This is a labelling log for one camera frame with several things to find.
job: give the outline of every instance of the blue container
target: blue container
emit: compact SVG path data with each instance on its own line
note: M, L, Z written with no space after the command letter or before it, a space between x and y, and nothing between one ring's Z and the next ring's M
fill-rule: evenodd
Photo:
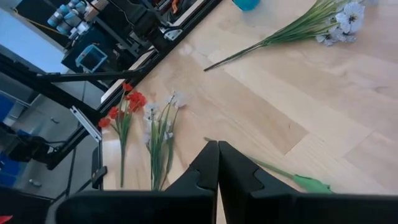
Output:
M232 0L243 11L253 10L260 2L260 0Z

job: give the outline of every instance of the flower bouquet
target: flower bouquet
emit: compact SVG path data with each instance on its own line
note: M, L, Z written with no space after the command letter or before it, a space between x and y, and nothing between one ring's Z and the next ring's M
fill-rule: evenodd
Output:
M204 69L215 68L247 53L270 45L315 38L331 46L338 41L354 42L363 25L364 6L360 0L317 0L301 17L264 40Z
M166 102L162 111L159 111L155 103L148 103L144 108L146 130L143 141L150 154L152 190L162 190L167 174L172 168L175 120L180 108L185 105L182 94L176 91Z
M130 84L123 83L121 101L117 106L112 107L108 115L101 118L98 123L101 128L112 127L119 135L121 149L120 187L123 187L124 183L124 158L132 114L139 111L145 104L146 98L142 93L134 91Z

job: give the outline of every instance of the wire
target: wire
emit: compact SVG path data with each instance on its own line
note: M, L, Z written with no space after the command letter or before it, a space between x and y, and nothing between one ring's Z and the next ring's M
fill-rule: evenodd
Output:
M51 28L49 28L49 27L47 27L47 26L45 26L45 25L39 24L38 22L35 22L35 21L31 20L31 19L28 19L28 18L22 16L21 14L18 13L18 9L12 9L12 10L14 10L14 13L15 13L17 16L20 16L20 17L26 19L27 21L29 21L29 22L31 22L31 23L33 23L33 24L35 24L35 25L37 25L37 26L39 26L39 27L41 27L41 28L48 29L48 30L51 30L52 32L56 32L56 33L58 33L58 34L67 36L67 35L65 35L65 34L62 34L62 33L58 32L58 31L55 30L55 29L51 29Z
M114 6L116 6L121 12L123 12L123 14L124 14L124 17L126 18L126 20L128 21L128 23L130 23L130 25L132 25L133 27L135 26L130 20L129 20L129 18L127 17L127 13L125 12L125 10L123 10L123 9L121 9L114 1L112 1L112 0L108 0L110 3L112 3Z

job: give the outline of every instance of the green stem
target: green stem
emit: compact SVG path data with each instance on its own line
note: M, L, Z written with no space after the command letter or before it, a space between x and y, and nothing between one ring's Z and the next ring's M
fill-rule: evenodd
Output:
M259 47L262 47L262 45L263 45L263 40L260 41L260 42L258 42L258 43L256 43L256 44L254 44L253 46L250 46L250 47L248 47L248 48L246 48L246 49L241 50L241 51L238 52L238 53L235 53L234 55L229 56L228 58L226 58L226 59L224 59L224 60L221 60L221 61L219 61L219 62L213 64L212 66L210 66L210 67L208 67L208 68L205 68L203 71L205 71L205 72L206 72L206 71L209 71L209 70L211 70L211 69L213 69L213 68L215 68L215 67L221 65L222 63L225 63L225 62L228 62L228 61L230 61L230 60L234 60L234 59L237 59L237 58L239 58L239 57L242 57L243 55L249 53L250 51L253 51L253 50L256 50L256 49L259 48Z
M114 129L114 131L116 131L116 133L118 134L118 136L120 138L120 133L119 133L118 129L113 124L111 124L111 127Z
M124 185L124 158L125 158L125 142L120 139L121 146L121 162L120 162L120 187Z
M288 178L290 178L290 179L293 179L293 177L294 177L293 174L290 174L290 173L288 173L288 172L286 172L286 171L283 171L283 170L281 170L281 169L279 169L279 168L277 168L277 167L274 167L273 165L270 165L270 164L268 164L268 163L259 161L259 160L255 159L255 158L250 157L250 156L247 156L247 155L245 155L245 156L248 157L248 158L249 158L250 160L252 160L253 162L255 162L256 164L259 164L260 166L263 166L263 167L265 167L265 168L267 168L267 169L269 169L269 170L271 170L271 171L274 171L274 172L276 172L276 173L278 173L278 174L280 174L280 175L283 175L283 176L288 177Z

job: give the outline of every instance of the red flower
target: red flower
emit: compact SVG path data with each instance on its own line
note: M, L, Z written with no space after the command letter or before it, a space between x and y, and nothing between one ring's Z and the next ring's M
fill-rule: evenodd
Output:
M134 91L131 94L127 95L126 99L129 101L129 113L136 112L137 110L145 106L147 102L145 96L138 91Z
M132 90L132 85L128 84L128 83L122 83L123 86L123 90L124 91L131 91Z
M109 118L101 118L100 121L98 122L98 126L100 128L106 128L111 124L111 120Z
M6 223L12 219L12 215L0 216L0 224Z
M117 108L116 106L112 107L109 112L108 112L108 116L111 119L116 119L116 117L118 116L119 113L119 108Z

